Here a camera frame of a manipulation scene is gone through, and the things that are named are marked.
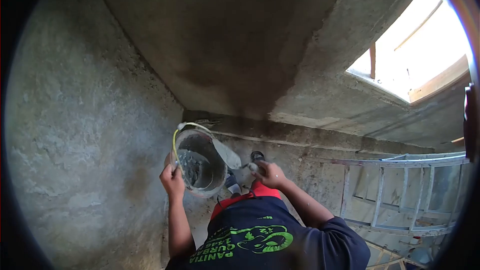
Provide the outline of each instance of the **plastic bucket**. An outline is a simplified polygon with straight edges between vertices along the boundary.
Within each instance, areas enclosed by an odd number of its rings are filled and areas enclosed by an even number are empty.
[[[214,140],[219,142],[207,131],[198,129],[186,129],[177,135],[175,147],[183,168],[185,188],[195,196],[212,197],[225,184],[228,166],[219,155]],[[173,150],[170,163],[176,165]]]

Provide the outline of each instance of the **navy t-shirt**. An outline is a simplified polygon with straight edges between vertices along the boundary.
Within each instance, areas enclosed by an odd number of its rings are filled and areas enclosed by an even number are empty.
[[[197,252],[171,259],[166,269],[363,270],[369,259],[367,244],[343,219],[303,227],[282,200],[260,196],[219,213]]]

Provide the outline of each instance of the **concrete wall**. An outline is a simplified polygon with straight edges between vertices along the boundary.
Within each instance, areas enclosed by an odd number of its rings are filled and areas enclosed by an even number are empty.
[[[158,269],[159,174],[183,108],[103,0],[40,0],[9,79],[15,193],[58,269]]]
[[[343,75],[411,0],[106,2],[190,110],[461,150],[464,83],[410,108]]]

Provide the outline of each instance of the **person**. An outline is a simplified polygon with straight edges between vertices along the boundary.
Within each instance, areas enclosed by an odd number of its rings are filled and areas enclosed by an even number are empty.
[[[275,163],[255,160],[250,192],[220,201],[208,224],[208,237],[195,250],[183,208],[181,171],[166,165],[160,180],[168,194],[168,250],[171,269],[365,269],[370,250],[365,241],[285,177]],[[302,226],[280,197],[293,205]]]

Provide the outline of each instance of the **green print on shirt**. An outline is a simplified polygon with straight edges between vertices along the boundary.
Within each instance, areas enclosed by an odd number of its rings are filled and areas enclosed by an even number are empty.
[[[233,235],[238,237],[243,235],[244,240],[232,243]],[[254,226],[241,230],[233,227],[222,228],[210,236],[189,261],[197,263],[229,258],[233,256],[235,248],[249,250],[255,254],[274,252],[287,248],[292,242],[292,234],[287,232],[283,225]]]
[[[241,249],[251,250],[253,253],[267,253],[279,251],[287,248],[293,242],[293,236],[291,233],[285,231],[267,231],[261,229],[261,233],[267,233],[267,237],[264,235],[254,236],[250,231],[245,235],[246,241],[240,241],[237,246]]]

